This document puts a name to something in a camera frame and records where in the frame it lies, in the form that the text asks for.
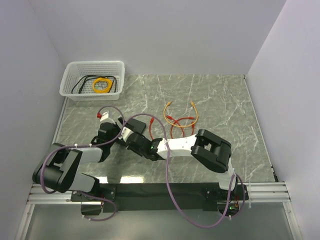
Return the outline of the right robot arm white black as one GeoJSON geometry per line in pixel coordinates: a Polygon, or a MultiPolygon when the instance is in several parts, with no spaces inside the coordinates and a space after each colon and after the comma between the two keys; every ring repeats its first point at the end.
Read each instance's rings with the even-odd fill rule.
{"type": "Polygon", "coordinates": [[[129,150],[151,161],[164,160],[167,157],[194,157],[208,170],[217,174],[220,195],[224,199],[230,200],[238,193],[231,163],[231,143],[208,130],[200,129],[188,137],[149,140],[141,133],[126,127],[121,137],[129,150]]]}

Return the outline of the black network switch box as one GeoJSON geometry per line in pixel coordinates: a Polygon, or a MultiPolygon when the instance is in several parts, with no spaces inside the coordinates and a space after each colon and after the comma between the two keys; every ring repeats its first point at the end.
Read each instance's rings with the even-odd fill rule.
{"type": "Polygon", "coordinates": [[[130,129],[131,131],[133,132],[137,132],[139,134],[143,134],[146,127],[147,127],[147,124],[140,121],[140,120],[137,120],[137,119],[129,119],[125,125],[126,128],[130,129]]]}

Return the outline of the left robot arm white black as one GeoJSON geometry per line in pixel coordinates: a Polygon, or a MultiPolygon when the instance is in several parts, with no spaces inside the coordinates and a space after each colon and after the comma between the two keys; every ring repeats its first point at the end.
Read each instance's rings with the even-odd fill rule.
{"type": "Polygon", "coordinates": [[[81,191],[89,201],[100,197],[99,180],[93,176],[78,172],[80,164],[101,163],[111,153],[113,142],[120,131],[116,123],[103,122],[100,124],[98,135],[92,141],[92,147],[61,149],[63,144],[53,143],[48,152],[56,150],[45,164],[44,186],[56,192],[64,193],[69,190],[81,191]]]}

